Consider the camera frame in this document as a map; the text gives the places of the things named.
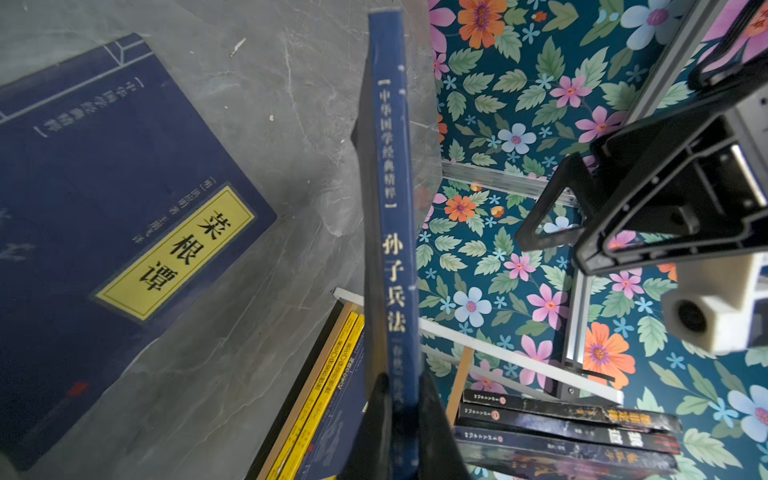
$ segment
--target yellow title label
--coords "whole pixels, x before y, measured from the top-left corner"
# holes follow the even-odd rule
[[[234,191],[225,187],[96,297],[146,320],[254,218]]]

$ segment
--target book spine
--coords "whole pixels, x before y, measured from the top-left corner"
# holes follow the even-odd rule
[[[409,480],[416,477],[419,464],[421,363],[402,13],[370,14],[369,32],[392,393],[392,478]]]

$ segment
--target stack of books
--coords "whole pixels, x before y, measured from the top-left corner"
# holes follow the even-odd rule
[[[672,475],[675,415],[465,390],[454,436],[464,461],[522,478]]]

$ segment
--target gray marble surface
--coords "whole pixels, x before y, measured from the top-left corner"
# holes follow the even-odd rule
[[[427,2],[403,4],[420,220],[441,177],[437,110]],[[391,5],[399,0],[0,2],[0,84],[135,31],[279,214],[22,478],[244,477],[331,290],[362,292],[349,134],[366,13]]]

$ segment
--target orange flower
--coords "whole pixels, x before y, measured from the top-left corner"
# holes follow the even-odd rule
[[[453,221],[458,219],[459,222],[465,222],[468,218],[475,216],[475,202],[469,197],[461,197],[456,195],[452,199],[445,202],[448,205],[445,208],[445,212],[448,214],[448,218]]]
[[[442,143],[443,140],[445,140],[445,135],[448,133],[448,125],[441,123],[442,122],[442,115],[437,114],[437,129],[440,132],[440,143]]]
[[[587,330],[587,343],[584,349],[584,369],[604,373],[614,377],[611,382],[616,390],[629,385],[629,379],[624,373],[634,373],[634,358],[626,352],[629,343],[620,333],[611,335],[608,325],[592,323],[592,330]],[[607,385],[605,379],[589,376],[590,380]]]
[[[504,22],[500,14],[507,9],[507,0],[458,0],[465,9],[458,13],[458,23],[464,25],[458,31],[462,40],[469,40],[469,46],[486,48],[496,43],[494,35],[504,33]]]
[[[664,265],[659,265],[659,270],[661,270],[662,273],[667,273],[670,280],[677,282],[677,265],[674,263],[665,263]]]

